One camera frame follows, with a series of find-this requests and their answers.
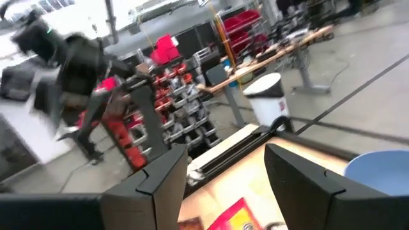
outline blue bowl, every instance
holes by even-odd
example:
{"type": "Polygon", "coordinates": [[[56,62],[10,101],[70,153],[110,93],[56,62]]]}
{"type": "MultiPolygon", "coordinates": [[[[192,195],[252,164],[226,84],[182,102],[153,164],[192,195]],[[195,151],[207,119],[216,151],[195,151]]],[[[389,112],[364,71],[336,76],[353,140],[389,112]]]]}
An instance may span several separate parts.
{"type": "Polygon", "coordinates": [[[390,196],[409,195],[409,151],[366,153],[346,166],[345,177],[390,196]]]}

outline wooden desk edge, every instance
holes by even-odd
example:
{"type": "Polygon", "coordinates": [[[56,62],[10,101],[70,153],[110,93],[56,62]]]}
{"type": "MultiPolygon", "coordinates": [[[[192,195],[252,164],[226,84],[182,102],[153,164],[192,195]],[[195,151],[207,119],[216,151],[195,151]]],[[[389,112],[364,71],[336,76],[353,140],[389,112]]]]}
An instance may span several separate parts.
{"type": "Polygon", "coordinates": [[[224,141],[218,143],[218,145],[209,149],[202,155],[195,158],[191,164],[188,166],[188,172],[194,169],[199,169],[214,158],[218,157],[220,154],[228,150],[230,147],[237,144],[239,141],[248,137],[255,129],[258,128],[258,125],[248,124],[244,128],[235,132],[233,135],[229,136],[224,141]]]}
{"type": "MultiPolygon", "coordinates": [[[[333,25],[325,26],[325,27],[321,28],[320,30],[318,30],[317,32],[314,32],[310,36],[307,36],[306,38],[304,38],[304,40],[301,41],[299,45],[305,45],[310,40],[312,40],[312,39],[314,39],[314,38],[316,38],[318,36],[321,36],[321,35],[324,35],[326,33],[331,32],[331,30],[333,28],[334,28],[333,25]]],[[[252,71],[254,71],[254,70],[258,69],[258,68],[261,68],[262,66],[265,66],[265,65],[269,64],[272,61],[275,61],[278,58],[281,58],[283,55],[287,54],[288,52],[291,52],[293,49],[294,49],[294,46],[290,45],[289,47],[286,47],[284,50],[280,50],[276,55],[268,58],[267,60],[264,60],[264,61],[262,61],[260,63],[256,63],[256,64],[251,65],[251,66],[244,67],[244,68],[248,68],[248,70],[246,70],[246,71],[244,71],[243,73],[240,73],[240,74],[236,73],[236,74],[230,76],[229,79],[225,80],[224,82],[222,82],[222,83],[220,83],[220,84],[218,84],[216,86],[205,87],[205,86],[201,85],[201,87],[200,88],[198,87],[198,89],[200,89],[201,91],[208,92],[208,93],[214,93],[214,92],[222,89],[223,87],[226,87],[228,84],[232,83],[233,81],[236,81],[237,79],[243,77],[244,75],[248,74],[249,72],[252,72],[252,71]]]]}

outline table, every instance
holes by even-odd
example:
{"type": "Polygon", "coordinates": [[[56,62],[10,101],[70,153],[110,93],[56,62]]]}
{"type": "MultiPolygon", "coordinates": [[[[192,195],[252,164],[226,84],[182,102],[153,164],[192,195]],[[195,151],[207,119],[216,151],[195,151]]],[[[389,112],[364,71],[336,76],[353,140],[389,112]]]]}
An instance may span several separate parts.
{"type": "Polygon", "coordinates": [[[300,71],[300,75],[302,78],[302,86],[297,86],[294,87],[293,89],[295,91],[300,91],[304,93],[329,93],[330,92],[330,87],[329,86],[317,86],[312,84],[309,78],[309,74],[307,71],[307,65],[305,64],[304,57],[302,55],[302,51],[299,49],[299,47],[319,38],[322,36],[326,36],[330,33],[332,33],[333,26],[326,26],[323,27],[315,32],[310,33],[307,35],[301,42],[298,42],[297,44],[290,45],[286,47],[285,49],[281,49],[276,55],[266,59],[265,61],[262,61],[260,63],[254,62],[253,64],[243,67],[239,70],[237,70],[233,75],[230,75],[229,79],[225,80],[224,82],[212,86],[212,87],[205,87],[203,85],[198,85],[197,88],[200,89],[201,91],[205,91],[208,93],[214,93],[218,90],[223,90],[223,93],[226,96],[226,99],[228,100],[228,103],[230,105],[231,110],[233,111],[233,115],[235,116],[236,119],[236,125],[240,128],[243,128],[245,126],[245,122],[243,120],[243,116],[240,112],[239,106],[236,103],[236,100],[233,96],[233,92],[231,89],[228,87],[228,84],[237,81],[238,79],[242,78],[243,76],[252,73],[254,70],[257,70],[259,68],[262,68],[268,64],[270,64],[273,61],[276,61],[277,59],[283,57],[286,54],[289,53],[294,53],[296,62],[298,64],[297,68],[300,71]]]}
{"type": "MultiPolygon", "coordinates": [[[[247,125],[195,159],[196,165],[193,167],[200,167],[200,164],[205,164],[206,161],[244,139],[256,128],[256,125],[247,125]]],[[[272,138],[267,143],[277,144],[339,174],[343,173],[347,165],[344,160],[293,144],[284,139],[272,138]]],[[[179,221],[201,217],[204,227],[207,229],[224,210],[244,197],[261,226],[266,226],[272,222],[283,222],[284,219],[268,182],[263,157],[264,146],[260,146],[233,167],[188,196],[182,202],[179,221]]]]}

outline workbench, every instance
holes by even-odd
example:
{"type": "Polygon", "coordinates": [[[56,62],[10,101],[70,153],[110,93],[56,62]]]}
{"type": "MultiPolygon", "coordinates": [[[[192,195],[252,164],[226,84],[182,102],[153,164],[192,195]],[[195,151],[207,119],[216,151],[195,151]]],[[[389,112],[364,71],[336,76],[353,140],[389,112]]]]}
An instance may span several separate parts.
{"type": "MultiPolygon", "coordinates": [[[[247,125],[195,159],[189,167],[205,165],[218,154],[245,139],[257,128],[257,125],[247,125]]],[[[224,210],[244,197],[261,226],[266,226],[272,222],[284,222],[268,182],[264,165],[265,144],[268,143],[286,148],[338,174],[343,173],[348,163],[346,160],[295,144],[283,138],[273,137],[185,198],[182,202],[179,221],[200,217],[204,228],[207,229],[224,210]]]]}
{"type": "Polygon", "coordinates": [[[298,43],[294,43],[293,45],[289,45],[281,50],[278,50],[276,55],[260,63],[258,63],[257,61],[253,61],[252,63],[250,63],[250,65],[238,69],[234,74],[230,75],[227,80],[225,80],[224,82],[221,82],[220,84],[216,86],[205,87],[203,85],[198,85],[197,88],[207,93],[214,93],[216,91],[223,90],[226,96],[226,99],[228,100],[228,103],[231,107],[231,110],[233,111],[233,115],[235,116],[236,125],[240,128],[243,128],[245,126],[243,116],[233,96],[233,92],[228,87],[228,84],[234,81],[237,81],[238,79],[241,79],[242,77],[252,73],[253,71],[257,69],[260,69],[266,65],[269,65],[270,63],[274,61],[277,61],[279,58],[282,58],[283,56],[287,54],[293,53],[295,55],[295,61],[297,63],[297,68],[300,72],[302,83],[303,83],[302,86],[297,86],[297,87],[294,87],[293,89],[295,91],[300,91],[304,93],[329,93],[330,86],[318,86],[318,85],[312,84],[312,82],[310,81],[308,71],[307,71],[308,66],[305,63],[305,57],[303,56],[302,51],[299,48],[315,41],[318,38],[329,36],[330,34],[332,34],[333,28],[334,28],[333,26],[326,26],[317,31],[310,32],[308,35],[305,36],[303,40],[299,41],[298,43]]]}

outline trash can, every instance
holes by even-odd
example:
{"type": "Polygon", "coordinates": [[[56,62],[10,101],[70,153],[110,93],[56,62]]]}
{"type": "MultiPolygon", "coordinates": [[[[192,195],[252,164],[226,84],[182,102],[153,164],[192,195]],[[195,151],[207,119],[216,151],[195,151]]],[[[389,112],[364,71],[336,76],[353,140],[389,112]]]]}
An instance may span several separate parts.
{"type": "Polygon", "coordinates": [[[279,116],[289,116],[279,73],[261,77],[247,87],[243,94],[249,99],[260,125],[270,126],[279,116]]]}
{"type": "Polygon", "coordinates": [[[390,196],[409,195],[409,151],[366,153],[353,159],[344,176],[390,196]]]}

